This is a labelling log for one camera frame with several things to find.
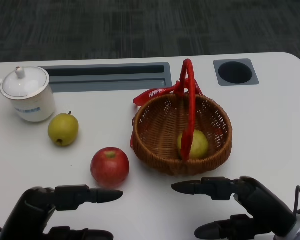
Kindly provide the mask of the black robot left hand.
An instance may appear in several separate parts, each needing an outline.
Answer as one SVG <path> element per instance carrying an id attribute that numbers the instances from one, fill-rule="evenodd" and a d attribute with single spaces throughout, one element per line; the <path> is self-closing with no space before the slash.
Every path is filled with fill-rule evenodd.
<path id="1" fill-rule="evenodd" d="M 89 188 L 87 185 L 63 185 L 56 188 L 33 187 L 23 193 L 5 225 L 0 240 L 112 240 L 105 230 L 73 230 L 58 226 L 44 230 L 56 211 L 75 211 L 84 203 L 108 203 L 123 196 L 123 191 Z"/>

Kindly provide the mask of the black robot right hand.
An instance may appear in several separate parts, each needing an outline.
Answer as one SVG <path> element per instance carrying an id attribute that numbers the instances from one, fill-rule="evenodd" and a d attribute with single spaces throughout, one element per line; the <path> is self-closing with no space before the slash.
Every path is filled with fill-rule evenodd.
<path id="1" fill-rule="evenodd" d="M 234 180 L 203 177 L 174 183 L 171 188 L 187 195 L 207 195 L 214 201 L 228 201 L 234 197 L 246 209 L 248 214 L 232 215 L 228 220 L 198 227 L 194 235 L 201 240 L 253 240 L 257 235 L 270 232 L 285 237 L 297 222 L 296 214 L 286 204 L 251 177 Z"/>

